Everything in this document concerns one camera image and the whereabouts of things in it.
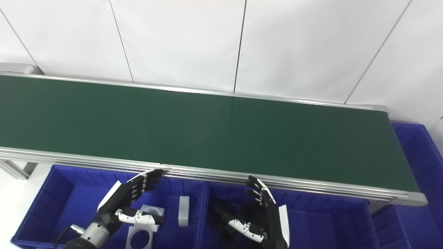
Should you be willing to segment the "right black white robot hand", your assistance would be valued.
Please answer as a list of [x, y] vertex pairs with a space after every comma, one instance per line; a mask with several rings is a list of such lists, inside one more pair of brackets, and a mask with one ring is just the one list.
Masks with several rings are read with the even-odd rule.
[[222, 215], [222, 220], [228, 228], [261, 244], [263, 249], [288, 249], [290, 230], [287, 206], [278, 206], [270, 189], [259, 178], [249, 175], [246, 185], [250, 188], [246, 193], [253, 196], [258, 207], [264, 210], [268, 229], [228, 213]]

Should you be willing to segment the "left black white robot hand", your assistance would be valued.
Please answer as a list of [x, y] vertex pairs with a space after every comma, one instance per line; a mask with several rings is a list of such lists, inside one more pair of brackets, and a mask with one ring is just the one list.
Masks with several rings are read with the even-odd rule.
[[101, 200], [93, 223], [103, 226], [110, 234], [115, 233], [122, 223], [161, 225], [164, 217], [147, 211], [131, 208], [142, 194], [152, 191], [160, 181], [164, 170], [154, 169], [137, 174], [126, 183], [117, 181]]

